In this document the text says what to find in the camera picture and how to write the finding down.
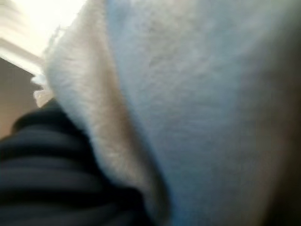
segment black knit sleeve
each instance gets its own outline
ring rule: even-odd
[[[87,138],[55,101],[0,141],[1,226],[150,226],[142,197],[98,169]]]

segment dark clothing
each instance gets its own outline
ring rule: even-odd
[[[151,226],[140,193],[99,171],[87,138],[55,101],[0,142],[1,226]]]

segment white fleece fabric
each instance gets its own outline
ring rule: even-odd
[[[46,78],[99,167],[139,189],[158,225],[261,226],[301,138],[300,10],[87,0]]]

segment brown wall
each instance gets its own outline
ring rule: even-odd
[[[32,75],[0,58],[0,137],[10,132],[13,122],[36,108],[30,83]]]

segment wall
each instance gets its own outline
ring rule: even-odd
[[[32,75],[0,58],[0,137],[8,135],[21,115],[36,108]]]

